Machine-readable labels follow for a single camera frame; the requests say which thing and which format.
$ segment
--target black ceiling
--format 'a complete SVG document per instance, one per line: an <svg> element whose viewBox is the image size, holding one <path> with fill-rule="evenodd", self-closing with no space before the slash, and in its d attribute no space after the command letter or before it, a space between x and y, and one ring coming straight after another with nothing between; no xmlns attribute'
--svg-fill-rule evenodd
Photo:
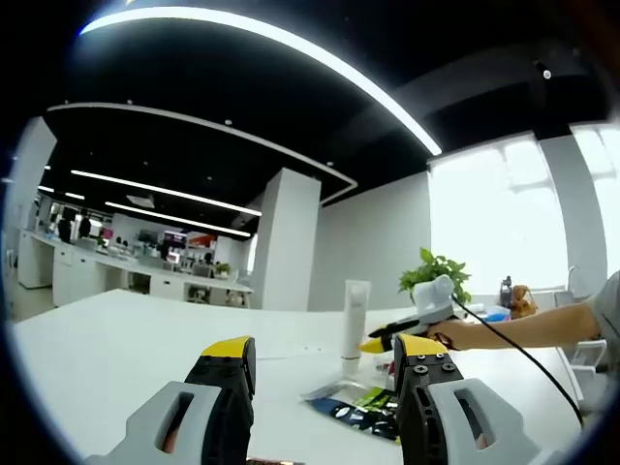
<svg viewBox="0 0 620 465"><path fill-rule="evenodd" d="M153 4L136 0L127 8ZM537 2L174 4L250 16L326 48L394 96L445 152L523 131L562 131L566 123L603 119L607 113L604 93L582 53L566 42L553 20L537 10ZM83 23L76 21L71 27L78 31ZM438 77L434 90L444 95L453 91L454 82L480 83L488 69L463 69L461 77L458 69L449 70L447 65L502 47L512 47L515 68L525 70L514 82L489 84L488 91L454 97L440 108L397 97L404 95L401 90L407 85L415 88L429 76ZM131 101L135 106L219 124L230 119L235 129L320 163L333 162L336 170L359 183L348 196L425 170L428 151L402 124L394 125L390 113L375 109L369 96L324 65L270 39L210 23L150 19L79 36L65 51L63 72L46 93L49 106L65 101ZM532 62L544 57L554 63L560 55L569 57L562 58L561 65L572 71L542 79ZM452 84L440 78L442 71L449 72ZM377 137L358 144L349 137L348 146L333 144L343 128L352 127L351 122L370 109L374 113L366 129L358 132L363 136L376 131ZM79 108L47 112L45 119L58 143L42 184L83 194L87 206L100 210L111 211L104 202L128 204L125 196L131 190L81 178L69 170L93 171L239 205L259 196L282 167L320 179L324 199L347 186L273 149L163 116ZM377 129L380 126L385 126L382 132ZM155 203L156 211L218 226L228 227L237 217L231 210L170 196L156 196ZM244 226L247 231L255 228L256 222Z"/></svg>

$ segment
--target stuffed toy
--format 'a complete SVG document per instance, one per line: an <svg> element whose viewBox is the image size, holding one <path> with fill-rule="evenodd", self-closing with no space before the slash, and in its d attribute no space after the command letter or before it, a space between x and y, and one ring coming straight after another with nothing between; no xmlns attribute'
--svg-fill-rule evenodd
<svg viewBox="0 0 620 465"><path fill-rule="evenodd" d="M526 294L529 294L532 301L525 299ZM511 318L513 320L534 315L538 308L532 293L530 293L530 288L523 285L512 287Z"/></svg>

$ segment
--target potted plant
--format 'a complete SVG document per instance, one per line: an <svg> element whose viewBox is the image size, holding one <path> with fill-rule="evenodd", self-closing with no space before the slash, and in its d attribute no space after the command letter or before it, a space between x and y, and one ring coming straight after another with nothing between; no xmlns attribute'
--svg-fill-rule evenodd
<svg viewBox="0 0 620 465"><path fill-rule="evenodd" d="M419 248L419 257L422 259L422 265L415 270L404 271L400 278L400 287L398 292L407 291L409 298L414 302L414 286L418 283L433 281L442 274L447 274L454 283L454 294L461 302L469 302L472 296L463 289L463 283L469 279L470 274L464 273L465 263L457 263L454 260L447 259L443 255L433 257L430 250L423 247Z"/></svg>
<svg viewBox="0 0 620 465"><path fill-rule="evenodd" d="M216 263L215 274L217 276L226 277L231 272L231 266L228 263Z"/></svg>

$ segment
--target black cable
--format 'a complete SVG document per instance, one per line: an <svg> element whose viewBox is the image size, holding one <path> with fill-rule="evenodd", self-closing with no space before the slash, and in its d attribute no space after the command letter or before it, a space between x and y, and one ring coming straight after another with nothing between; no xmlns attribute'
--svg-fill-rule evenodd
<svg viewBox="0 0 620 465"><path fill-rule="evenodd" d="M483 320L482 318L480 318L478 315L476 315L474 312L472 312L469 308L467 308L465 305L463 305L461 302L458 301L458 299L456 298L456 295L452 296L452 300L454 300L454 302L456 302L456 304L461 307L463 310L465 310L467 313L469 313L472 317L474 317L476 320L478 320L479 322L481 322L483 325L485 325L488 329L490 329L492 332L494 332L497 336L501 337L502 339L504 339L506 342L508 342L511 346L513 346L515 349L517 349L518 351L520 351L522 354L524 354L526 357L528 357L530 359L530 361L532 363L534 363L536 366L538 366L541 371L544 373L544 375L549 379L549 381L551 383L553 383L554 386L557 387L557 389L560 391L560 393L564 396L564 398L567 400L567 402L569 404L571 404L571 408L574 411L574 414L577 416L577 419L579 420L579 424L581 425L581 429L583 429L583 417L581 416L581 412L579 411L579 408L576 406L576 404L574 403L574 401L571 399L571 397L569 396L569 394L564 390L564 388L560 385L560 383L558 383L558 380L556 380L553 375L551 373L549 373L549 371L544 368L541 363L536 360L535 358L533 358L532 356L530 356L525 350L523 350L523 348L521 348L518 344L516 344L515 342L512 342L510 340L510 338L508 336L505 336L504 334L502 334L500 331L498 331L497 329L495 329L493 326L491 326L489 323L487 323L485 320Z"/></svg>

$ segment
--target office desk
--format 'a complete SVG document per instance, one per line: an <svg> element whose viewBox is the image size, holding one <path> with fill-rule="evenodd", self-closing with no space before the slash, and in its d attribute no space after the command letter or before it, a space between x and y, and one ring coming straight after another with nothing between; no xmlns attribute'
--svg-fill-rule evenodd
<svg viewBox="0 0 620 465"><path fill-rule="evenodd" d="M411 309L370 311L366 329ZM327 418L299 396L339 379L342 312L231 309L111 291L13 326L17 352L45 411L81 457L109 452L125 420L169 381L183 381L201 351L243 334L256 338L255 423L249 454L310 465L401 464L400 447ZM568 392L556 349L531 353ZM514 350L452 353L524 416L541 447L567 449L579 424L566 400ZM364 356L360 371L372 370Z"/></svg>
<svg viewBox="0 0 620 465"><path fill-rule="evenodd" d="M183 301L188 286L236 291L249 303L251 288L221 279L164 270L80 249L57 239L22 231L17 278L26 289L52 286L56 306L122 288L126 273L150 277L150 293Z"/></svg>

